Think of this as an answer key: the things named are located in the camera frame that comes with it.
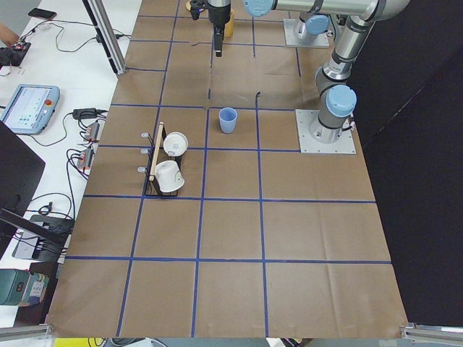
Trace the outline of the person's hand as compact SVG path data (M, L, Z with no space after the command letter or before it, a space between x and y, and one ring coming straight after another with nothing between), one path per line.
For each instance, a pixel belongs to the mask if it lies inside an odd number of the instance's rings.
M20 39L19 35L5 24L0 23L0 40L5 46L12 46Z

